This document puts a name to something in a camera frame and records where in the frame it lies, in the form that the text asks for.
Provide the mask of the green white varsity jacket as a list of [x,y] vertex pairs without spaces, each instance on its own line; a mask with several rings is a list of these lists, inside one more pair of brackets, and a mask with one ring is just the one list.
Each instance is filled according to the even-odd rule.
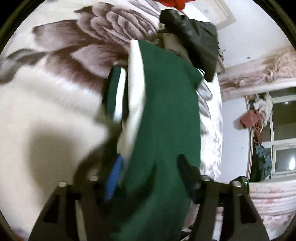
[[122,122],[123,159],[108,224],[112,240],[177,240],[191,200],[178,171],[201,162],[197,89],[203,72],[175,53],[131,40],[128,68],[109,73],[107,113]]

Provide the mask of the pink floral curtain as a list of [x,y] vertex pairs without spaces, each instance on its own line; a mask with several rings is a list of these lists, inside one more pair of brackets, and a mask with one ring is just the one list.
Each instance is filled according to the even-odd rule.
[[[295,51],[291,47],[231,67],[219,76],[223,103],[222,182],[246,175],[250,197],[270,239],[281,236],[295,216]],[[269,92],[273,114],[262,143],[240,118],[258,94]]]

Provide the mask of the pink garment on sill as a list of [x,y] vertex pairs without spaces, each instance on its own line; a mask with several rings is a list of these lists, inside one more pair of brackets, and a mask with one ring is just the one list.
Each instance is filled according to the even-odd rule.
[[257,110],[250,110],[240,118],[240,123],[244,128],[252,128],[255,140],[261,144],[261,132],[263,130],[263,118]]

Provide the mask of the white plush toy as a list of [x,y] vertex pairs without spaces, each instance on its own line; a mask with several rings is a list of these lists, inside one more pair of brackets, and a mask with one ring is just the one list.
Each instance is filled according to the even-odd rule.
[[264,95],[264,98],[260,98],[257,94],[253,107],[260,113],[263,119],[263,125],[267,126],[273,114],[273,98],[270,96],[269,92]]

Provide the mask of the floral plush bed blanket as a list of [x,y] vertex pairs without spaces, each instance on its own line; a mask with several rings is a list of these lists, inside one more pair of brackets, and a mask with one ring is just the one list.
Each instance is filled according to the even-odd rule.
[[102,1],[45,1],[18,27],[1,55],[1,211],[21,240],[60,181],[108,137],[101,95],[46,68],[48,48],[34,27],[73,24]]

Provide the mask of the black leather jacket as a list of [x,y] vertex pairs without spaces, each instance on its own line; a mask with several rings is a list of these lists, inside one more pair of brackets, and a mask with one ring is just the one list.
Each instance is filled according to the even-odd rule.
[[216,73],[219,53],[216,27],[210,22],[188,19],[173,9],[162,10],[159,21],[169,33],[180,39],[191,63],[203,70],[204,78],[211,82]]

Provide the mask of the beige folded garment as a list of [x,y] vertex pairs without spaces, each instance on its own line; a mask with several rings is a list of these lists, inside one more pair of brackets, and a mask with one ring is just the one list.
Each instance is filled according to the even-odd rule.
[[164,49],[174,52],[192,65],[187,50],[183,47],[180,39],[172,33],[160,33]]

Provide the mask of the red quilt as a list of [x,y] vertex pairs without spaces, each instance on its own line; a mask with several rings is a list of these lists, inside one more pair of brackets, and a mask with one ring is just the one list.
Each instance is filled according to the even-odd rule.
[[167,6],[169,8],[175,8],[179,11],[185,8],[186,3],[194,1],[194,0],[157,0],[163,6]]

